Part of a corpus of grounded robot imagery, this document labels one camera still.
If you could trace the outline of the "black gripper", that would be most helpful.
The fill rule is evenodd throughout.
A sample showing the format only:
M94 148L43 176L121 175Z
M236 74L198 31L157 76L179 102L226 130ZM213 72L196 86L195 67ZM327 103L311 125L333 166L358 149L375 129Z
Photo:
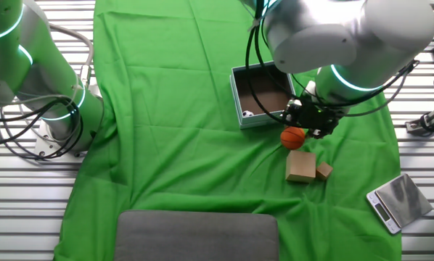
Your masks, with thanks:
M281 118L286 123L309 129L309 138L322 139L333 132L343 116L336 110L315 105L311 98L301 97L288 101Z

